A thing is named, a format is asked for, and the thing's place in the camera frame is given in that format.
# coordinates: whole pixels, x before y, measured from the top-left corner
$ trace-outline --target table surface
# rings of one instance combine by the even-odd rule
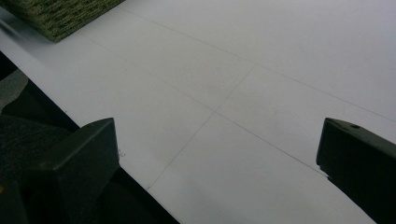
[[[0,50],[181,223],[374,223],[316,166],[323,120],[396,142],[396,2],[127,0]]]

